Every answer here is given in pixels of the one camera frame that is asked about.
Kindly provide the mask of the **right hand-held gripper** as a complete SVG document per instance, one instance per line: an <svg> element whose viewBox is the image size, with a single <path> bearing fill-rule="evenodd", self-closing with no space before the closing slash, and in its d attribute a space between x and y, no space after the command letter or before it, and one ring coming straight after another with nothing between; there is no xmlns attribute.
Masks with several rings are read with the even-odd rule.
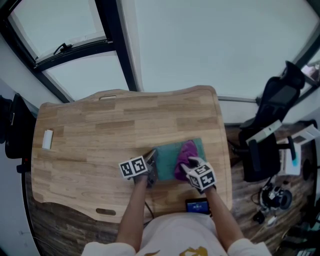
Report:
<svg viewBox="0 0 320 256"><path fill-rule="evenodd" d="M188 157L189 164L181 163L180 170L186 175L192 187L200 194L210 187L216 188L216 174L212 166L198 156Z"/></svg>

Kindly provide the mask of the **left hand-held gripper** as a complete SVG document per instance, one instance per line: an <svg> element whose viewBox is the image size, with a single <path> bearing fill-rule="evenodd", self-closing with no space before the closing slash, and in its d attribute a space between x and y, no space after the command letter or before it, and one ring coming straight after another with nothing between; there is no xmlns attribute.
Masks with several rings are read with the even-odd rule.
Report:
<svg viewBox="0 0 320 256"><path fill-rule="evenodd" d="M125 179L133 179L135 185L142 177L147 177L146 187L152 188L156 184L158 178L156 167L157 156L157 149L153 148L142 156L119 163L120 172Z"/></svg>

